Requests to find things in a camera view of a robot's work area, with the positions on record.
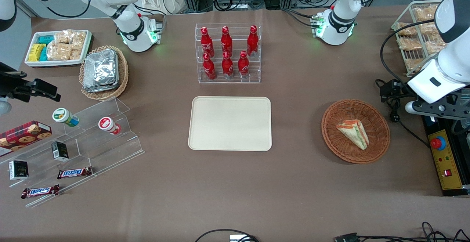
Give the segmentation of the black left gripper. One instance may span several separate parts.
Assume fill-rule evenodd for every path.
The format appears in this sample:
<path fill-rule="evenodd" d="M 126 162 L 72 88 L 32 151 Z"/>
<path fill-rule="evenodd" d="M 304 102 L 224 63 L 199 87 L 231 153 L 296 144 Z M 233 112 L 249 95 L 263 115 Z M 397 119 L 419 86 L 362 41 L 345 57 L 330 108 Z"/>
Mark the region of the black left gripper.
<path fill-rule="evenodd" d="M 391 80 L 389 84 L 380 87 L 381 99 L 404 98 L 409 96 L 406 86 L 398 80 Z"/>

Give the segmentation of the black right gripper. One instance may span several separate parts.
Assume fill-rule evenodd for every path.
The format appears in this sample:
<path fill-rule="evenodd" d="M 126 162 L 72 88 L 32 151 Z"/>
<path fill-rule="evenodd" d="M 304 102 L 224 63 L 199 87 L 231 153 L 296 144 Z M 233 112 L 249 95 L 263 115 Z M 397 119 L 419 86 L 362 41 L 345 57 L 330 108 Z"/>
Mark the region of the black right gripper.
<path fill-rule="evenodd" d="M 28 103 L 30 97 L 44 97 L 55 102 L 60 102 L 61 95 L 58 94 L 57 86 L 54 86 L 41 79 L 32 82 L 32 89 L 25 80 L 27 73 L 17 71 L 5 63 L 0 63 L 0 97 L 13 98 Z"/>

